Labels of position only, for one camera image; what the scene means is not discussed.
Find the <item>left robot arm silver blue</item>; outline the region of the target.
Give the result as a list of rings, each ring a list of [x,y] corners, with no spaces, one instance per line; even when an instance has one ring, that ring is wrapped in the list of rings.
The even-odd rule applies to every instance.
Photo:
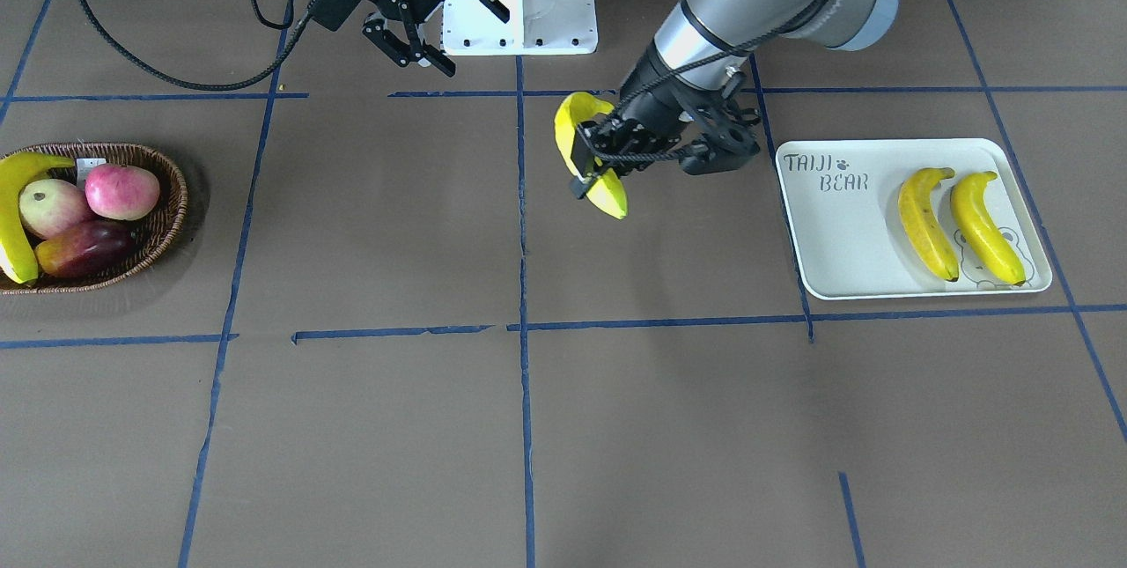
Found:
[[[569,189],[624,218],[622,179],[657,162],[725,174],[758,153],[756,110],[735,94],[743,63],[778,37],[857,51],[884,37],[899,0],[678,0],[611,104],[586,92],[556,112],[556,145]]]

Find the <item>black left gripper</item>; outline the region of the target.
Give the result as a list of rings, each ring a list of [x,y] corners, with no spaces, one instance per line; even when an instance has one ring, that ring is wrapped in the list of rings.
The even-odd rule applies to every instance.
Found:
[[[607,121],[571,119],[569,159],[575,166],[569,190],[588,202],[627,202],[615,166],[676,161],[706,163],[706,137],[681,142],[685,128],[706,107],[706,90],[674,76],[668,66],[633,66]]]

